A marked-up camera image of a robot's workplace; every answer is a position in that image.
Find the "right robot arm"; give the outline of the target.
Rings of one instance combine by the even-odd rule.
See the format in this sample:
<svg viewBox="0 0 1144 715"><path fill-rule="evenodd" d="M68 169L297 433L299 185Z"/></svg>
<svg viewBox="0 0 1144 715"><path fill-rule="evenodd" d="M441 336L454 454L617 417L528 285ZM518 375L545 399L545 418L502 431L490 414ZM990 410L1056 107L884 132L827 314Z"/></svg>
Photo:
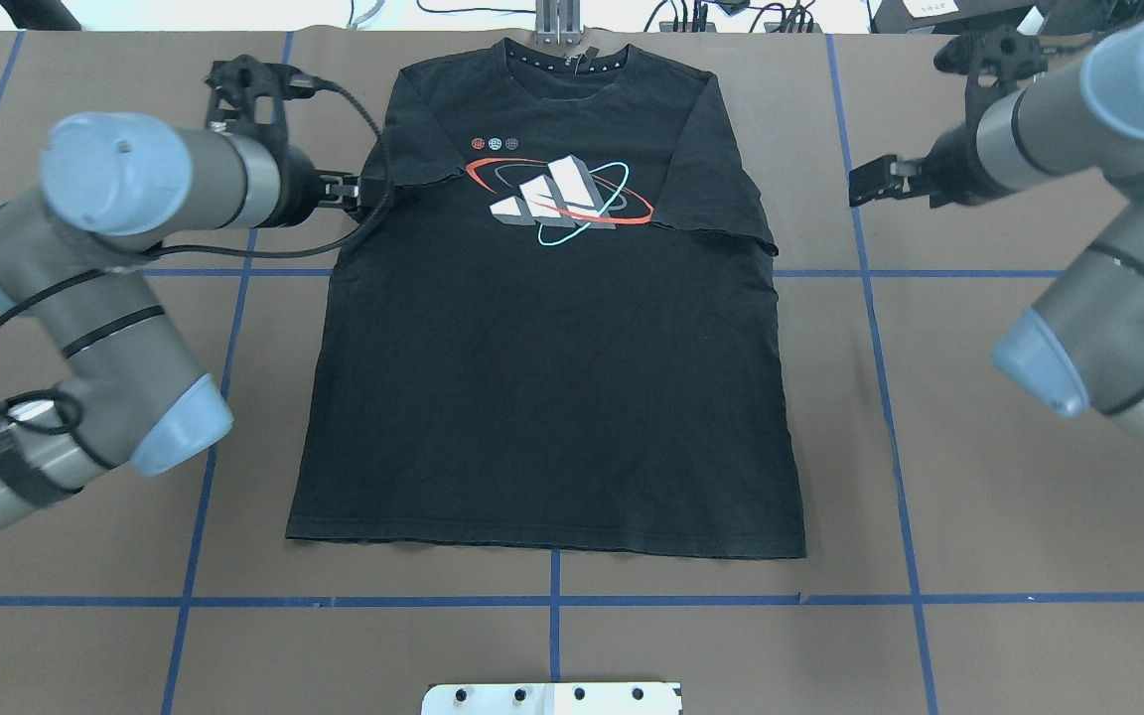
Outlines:
<svg viewBox="0 0 1144 715"><path fill-rule="evenodd" d="M1063 418L1093 410L1144 445L1144 18L1075 46L1016 27L934 56L966 77L966 118L925 157L848 172L850 207L982 207L1093 169L1125 208L994 345L991 360Z"/></svg>

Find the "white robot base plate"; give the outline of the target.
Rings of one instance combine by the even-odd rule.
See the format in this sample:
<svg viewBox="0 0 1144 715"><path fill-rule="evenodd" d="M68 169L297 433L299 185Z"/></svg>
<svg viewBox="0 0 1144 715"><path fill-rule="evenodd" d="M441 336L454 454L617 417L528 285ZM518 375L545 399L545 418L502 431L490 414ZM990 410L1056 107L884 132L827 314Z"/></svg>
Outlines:
<svg viewBox="0 0 1144 715"><path fill-rule="evenodd" d="M446 683L428 688L422 714L682 714L676 682Z"/></svg>

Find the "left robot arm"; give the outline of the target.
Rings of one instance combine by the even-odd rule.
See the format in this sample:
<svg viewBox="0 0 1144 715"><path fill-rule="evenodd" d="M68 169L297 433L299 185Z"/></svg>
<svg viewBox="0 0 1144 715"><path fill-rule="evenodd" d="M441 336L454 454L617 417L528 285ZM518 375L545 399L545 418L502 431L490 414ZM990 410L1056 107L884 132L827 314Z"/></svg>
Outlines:
<svg viewBox="0 0 1144 715"><path fill-rule="evenodd" d="M167 472L231 429L142 275L164 239L295 225L359 196L358 177L315 168L280 125L86 112L51 128L40 183L0 207L0 329L35 317L70 376L0 399L0 530L124 464Z"/></svg>

